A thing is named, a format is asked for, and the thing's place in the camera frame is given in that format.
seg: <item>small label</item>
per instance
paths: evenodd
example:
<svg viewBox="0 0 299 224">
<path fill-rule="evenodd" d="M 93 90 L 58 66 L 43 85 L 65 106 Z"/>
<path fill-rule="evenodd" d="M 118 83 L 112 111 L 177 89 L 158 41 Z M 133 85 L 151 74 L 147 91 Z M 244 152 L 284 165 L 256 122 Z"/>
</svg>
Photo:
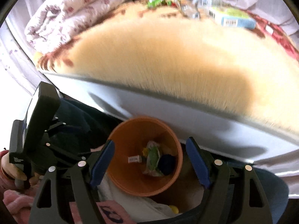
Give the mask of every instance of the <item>small label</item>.
<svg viewBox="0 0 299 224">
<path fill-rule="evenodd" d="M 14 159 L 15 162 L 22 162 L 23 161 L 23 159 L 18 159 L 16 157 L 13 157 L 13 159 Z"/>
<path fill-rule="evenodd" d="M 273 32 L 274 32 L 274 30 L 269 26 L 269 25 L 266 25 L 266 31 L 270 34 L 270 35 L 272 35 L 273 34 Z"/>
<path fill-rule="evenodd" d="M 132 163 L 132 162 L 139 162 L 139 163 L 141 163 L 142 162 L 141 156 L 138 155 L 138 156 L 130 156 L 130 157 L 128 157 L 128 163 Z"/>
<path fill-rule="evenodd" d="M 223 19 L 223 26 L 236 27 L 238 25 L 237 19 Z"/>
</svg>

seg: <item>pink floral fabric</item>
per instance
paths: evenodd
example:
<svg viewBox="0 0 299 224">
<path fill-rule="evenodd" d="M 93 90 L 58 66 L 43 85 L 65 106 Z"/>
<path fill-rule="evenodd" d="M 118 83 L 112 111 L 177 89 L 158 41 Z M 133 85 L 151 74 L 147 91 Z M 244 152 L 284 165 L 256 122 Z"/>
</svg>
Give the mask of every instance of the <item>pink floral fabric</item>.
<svg viewBox="0 0 299 224">
<path fill-rule="evenodd" d="M 256 20 L 257 26 L 256 28 L 262 32 L 264 35 L 271 36 L 278 44 L 280 44 L 289 56 L 292 58 L 299 60 L 299 51 L 298 49 L 292 45 L 289 38 L 282 30 L 282 28 L 277 25 L 269 22 L 268 20 L 261 18 L 260 16 L 246 10 L 246 12 Z"/>
<path fill-rule="evenodd" d="M 27 24 L 26 39 L 35 50 L 52 52 L 126 1 L 46 0 Z"/>
</svg>

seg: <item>barcode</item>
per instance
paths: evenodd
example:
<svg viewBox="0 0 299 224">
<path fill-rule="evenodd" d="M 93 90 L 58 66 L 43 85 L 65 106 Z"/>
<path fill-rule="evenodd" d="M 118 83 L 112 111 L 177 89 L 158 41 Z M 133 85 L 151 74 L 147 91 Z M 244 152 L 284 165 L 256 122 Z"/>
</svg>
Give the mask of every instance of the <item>barcode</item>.
<svg viewBox="0 0 299 224">
<path fill-rule="evenodd" d="M 212 11 L 209 11 L 209 15 L 210 15 L 213 19 L 215 19 L 215 13 L 213 13 Z"/>
<path fill-rule="evenodd" d="M 128 157 L 128 163 L 132 163 L 132 162 L 142 162 L 141 156 L 131 156 Z"/>
<path fill-rule="evenodd" d="M 224 26 L 237 26 L 237 20 L 224 20 Z"/>
</svg>

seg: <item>blurry yellow object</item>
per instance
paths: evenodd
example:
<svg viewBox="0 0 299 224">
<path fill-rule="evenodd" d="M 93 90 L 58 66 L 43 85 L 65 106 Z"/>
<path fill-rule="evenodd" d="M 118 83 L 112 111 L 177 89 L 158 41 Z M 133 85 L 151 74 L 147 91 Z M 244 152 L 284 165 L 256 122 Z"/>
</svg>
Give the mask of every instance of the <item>blurry yellow object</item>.
<svg viewBox="0 0 299 224">
<path fill-rule="evenodd" d="M 43 57 L 43 54 L 41 52 L 37 51 L 33 56 L 33 62 L 38 61 L 42 57 Z"/>
<path fill-rule="evenodd" d="M 174 214 L 179 214 L 178 208 L 176 206 L 169 206 Z"/>
<path fill-rule="evenodd" d="M 143 155 L 144 157 L 147 157 L 148 154 L 149 154 L 149 149 L 147 149 L 146 147 L 143 148 L 142 155 Z"/>
</svg>

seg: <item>blue ball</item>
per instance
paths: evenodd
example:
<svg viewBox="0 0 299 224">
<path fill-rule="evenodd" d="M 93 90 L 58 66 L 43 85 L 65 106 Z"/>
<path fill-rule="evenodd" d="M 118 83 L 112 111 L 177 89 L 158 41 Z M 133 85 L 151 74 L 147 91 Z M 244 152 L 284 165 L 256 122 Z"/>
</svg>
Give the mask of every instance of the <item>blue ball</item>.
<svg viewBox="0 0 299 224">
<path fill-rule="evenodd" d="M 170 154 L 162 155 L 158 163 L 158 169 L 165 176 L 172 174 L 175 169 L 175 156 Z"/>
</svg>

